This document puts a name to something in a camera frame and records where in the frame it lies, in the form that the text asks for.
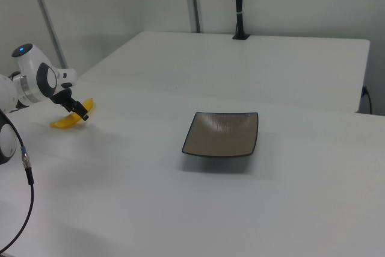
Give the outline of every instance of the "white table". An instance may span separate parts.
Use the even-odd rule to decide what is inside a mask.
[[[96,103],[74,128],[49,127],[66,114],[50,101],[10,114],[35,207],[9,254],[383,256],[384,117],[88,81],[73,91]],[[184,155],[196,111],[257,111],[254,154]],[[29,205],[18,157],[0,188],[1,247]]]
[[[81,80],[323,110],[358,110],[369,42],[144,32]]]

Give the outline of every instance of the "yellow banana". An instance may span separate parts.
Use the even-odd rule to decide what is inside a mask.
[[[86,101],[83,102],[83,107],[85,107],[87,111],[90,111],[93,105],[94,105],[93,99],[87,99]],[[78,114],[71,113],[68,116],[58,120],[57,122],[50,123],[49,126],[51,128],[67,129],[70,126],[73,126],[75,123],[77,123],[80,119],[81,117]]]

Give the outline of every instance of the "square plate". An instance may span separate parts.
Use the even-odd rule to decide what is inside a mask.
[[[258,113],[195,113],[182,152],[230,158],[254,152]]]

